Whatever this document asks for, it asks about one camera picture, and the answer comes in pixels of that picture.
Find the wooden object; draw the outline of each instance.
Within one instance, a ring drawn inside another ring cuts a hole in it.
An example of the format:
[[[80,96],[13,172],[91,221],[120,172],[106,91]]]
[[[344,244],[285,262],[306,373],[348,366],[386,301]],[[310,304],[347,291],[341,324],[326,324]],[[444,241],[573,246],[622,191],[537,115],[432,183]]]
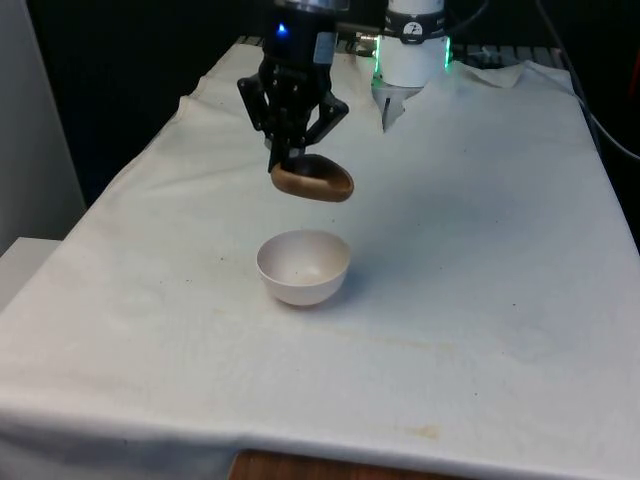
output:
[[[289,159],[271,171],[271,181],[281,192],[321,202],[345,202],[353,194],[353,178],[344,168],[320,155]]]
[[[243,452],[228,480],[456,480],[429,473],[408,472],[345,462],[266,452]]]

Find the cable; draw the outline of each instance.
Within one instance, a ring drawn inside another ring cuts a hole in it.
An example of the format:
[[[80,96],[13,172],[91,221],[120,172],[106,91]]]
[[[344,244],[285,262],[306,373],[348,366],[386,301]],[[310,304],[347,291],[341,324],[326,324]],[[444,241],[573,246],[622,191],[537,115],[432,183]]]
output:
[[[549,30],[549,32],[551,33],[551,36],[554,39],[554,42],[556,42],[556,45],[558,46],[558,48],[560,48],[560,50],[562,51],[563,55],[564,55],[564,59],[565,62],[567,64],[567,67],[569,69],[569,74],[571,75],[574,83],[575,83],[575,87],[576,90],[578,91],[578,94],[576,94],[575,92],[569,90],[567,87],[565,87],[562,83],[560,83],[559,81],[557,81],[555,78],[553,78],[550,75],[547,75],[546,73],[540,72],[538,70],[536,70],[535,68],[533,68],[531,66],[530,63],[527,62],[521,62],[520,59],[515,58],[511,55],[506,55],[503,53],[492,53],[489,52],[489,50],[487,50],[486,47],[482,47],[482,52],[478,52],[478,53],[471,53],[469,54],[470,56],[475,56],[475,55],[486,55],[489,57],[489,59],[493,58],[495,55],[498,55],[502,58],[505,59],[509,59],[510,61],[516,63],[516,64],[523,64],[527,69],[531,70],[532,72],[537,73],[538,75],[541,75],[542,77],[544,77],[545,79],[551,81],[552,83],[554,83],[555,85],[557,85],[558,87],[560,87],[560,89],[562,89],[564,92],[568,93],[569,95],[573,96],[574,98],[576,98],[578,100],[578,102],[580,103],[580,106],[582,107],[582,110],[585,114],[585,116],[587,117],[587,124],[589,125],[589,131],[591,132],[591,136],[593,137],[593,142],[596,146],[596,150],[598,151],[598,153],[600,154],[600,156],[602,157],[602,147],[600,145],[600,139],[598,138],[598,132],[597,130],[600,130],[600,132],[602,132],[602,134],[618,149],[620,150],[622,153],[624,153],[625,155],[627,155],[629,158],[632,158],[635,161],[640,162],[640,155],[632,152],[631,150],[629,150],[628,148],[626,148],[624,145],[622,145],[618,140],[615,139],[615,137],[613,135],[611,135],[609,133],[609,131],[604,127],[604,125],[602,125],[602,123],[600,122],[600,120],[598,120],[598,118],[591,112],[591,109],[589,108],[589,105],[587,104],[587,97],[585,95],[584,89],[582,88],[582,82],[580,82],[580,78],[578,77],[578,72],[576,71],[575,67],[573,66],[573,63],[571,62],[571,59],[569,58],[569,55],[567,54],[567,49],[564,45],[564,42],[562,41],[562,38],[560,37],[560,35],[558,34],[555,26],[553,25],[553,22],[551,21],[551,18],[549,17],[549,15],[547,14],[547,11],[545,10],[544,6],[542,5],[542,0],[536,0],[536,6],[538,8],[538,11],[540,13],[540,16],[542,17],[547,29]],[[465,21],[465,22],[460,22],[457,15],[455,14],[455,12],[453,10],[450,9],[450,12],[454,18],[454,20],[458,23],[458,25],[456,26],[456,30],[458,29],[458,27],[461,27],[464,25],[464,27],[468,27],[470,22],[469,20]],[[482,12],[478,11],[476,13],[477,16],[481,15]]]
[[[581,105],[588,119],[587,123],[589,125],[589,130],[591,131],[591,136],[593,137],[593,143],[595,143],[596,150],[598,150],[598,153],[600,154],[600,156],[602,156],[602,146],[600,145],[600,138],[598,137],[598,130],[596,129],[597,124],[593,121],[593,115],[591,114],[591,110],[587,105],[587,96],[584,92],[584,88],[582,88],[582,82],[580,81],[580,77],[578,77],[578,72],[573,66],[573,63],[569,58],[568,50],[564,42],[562,41],[562,38],[558,34],[558,31],[556,30],[556,27],[553,24],[551,17],[549,17],[547,10],[544,8],[544,5],[542,4],[542,0],[535,0],[535,1],[536,1],[536,7],[538,8],[538,13],[540,14],[540,17],[542,17],[542,21],[544,22],[545,26],[547,27],[547,30],[549,30],[549,33],[553,37],[553,41],[555,42],[556,46],[561,50],[564,56],[564,60],[567,64],[567,69],[569,70],[569,73],[571,74],[571,78],[575,83],[578,96],[582,100]]]
[[[544,79],[550,81],[551,83],[553,83],[554,85],[560,87],[560,89],[571,95],[572,97],[574,97],[576,100],[578,100],[578,103],[580,103],[580,106],[583,108],[583,110],[585,110],[585,114],[587,115],[587,117],[590,119],[590,121],[593,122],[593,124],[602,132],[602,134],[613,144],[615,145],[616,148],[618,148],[618,150],[620,150],[622,153],[624,153],[625,155],[627,155],[628,157],[640,162],[640,155],[632,152],[631,150],[629,150],[628,148],[626,148],[624,145],[622,145],[618,140],[615,139],[615,137],[613,135],[611,135],[608,130],[604,127],[604,125],[602,125],[602,123],[600,122],[600,120],[598,120],[598,118],[591,113],[591,110],[589,110],[588,105],[586,104],[586,102],[580,98],[580,96],[578,94],[576,94],[575,92],[572,92],[570,89],[568,89],[565,85],[563,85],[561,82],[559,82],[558,80],[556,80],[555,78],[553,78],[551,75],[548,75],[544,72],[541,72],[540,70],[534,68],[532,66],[532,64],[530,62],[521,62],[519,59],[517,59],[516,57],[513,57],[511,55],[507,55],[504,53],[498,53],[498,52],[490,52],[489,50],[487,50],[486,47],[482,47],[482,51],[481,52],[476,52],[476,53],[470,53],[469,55],[471,56],[476,56],[476,55],[486,55],[489,58],[493,58],[495,56],[499,56],[502,57],[503,59],[509,60],[511,62],[515,62],[518,65],[524,65],[524,67],[526,69],[528,69],[531,72],[536,73],[537,75],[543,77]]]
[[[445,30],[445,32],[441,33],[440,36],[441,37],[451,37],[453,35],[457,35],[458,33],[463,32],[464,30],[469,28],[472,23],[474,23],[476,20],[478,20],[484,14],[484,12],[487,11],[487,9],[489,8],[489,4],[490,3],[491,3],[490,0],[484,0],[484,3],[480,6],[480,8],[478,8],[476,13],[471,15],[465,21],[458,22],[458,24],[455,27],[450,28],[448,30]]]

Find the white cylinder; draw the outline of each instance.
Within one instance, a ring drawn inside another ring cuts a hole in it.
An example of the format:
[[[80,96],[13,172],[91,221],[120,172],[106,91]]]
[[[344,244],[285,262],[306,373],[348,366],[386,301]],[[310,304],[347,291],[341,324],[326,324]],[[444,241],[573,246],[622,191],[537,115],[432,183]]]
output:
[[[380,42],[382,80],[397,87],[422,88],[445,68],[447,39],[404,45],[400,39],[383,37]]]
[[[389,0],[389,10],[407,15],[428,15],[444,10],[444,0]]]

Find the white tablecloth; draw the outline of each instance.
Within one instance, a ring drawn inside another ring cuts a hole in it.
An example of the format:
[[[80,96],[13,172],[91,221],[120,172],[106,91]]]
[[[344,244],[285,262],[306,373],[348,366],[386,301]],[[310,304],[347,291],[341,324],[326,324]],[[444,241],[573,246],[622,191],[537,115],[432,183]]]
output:
[[[263,448],[637,478],[640,262],[575,99],[455,68],[383,135],[340,56],[351,114],[315,150],[357,187],[328,205],[270,184],[235,85],[260,59],[234,47],[0,317],[0,477],[224,478]],[[255,267],[300,227],[354,253],[311,310]]]

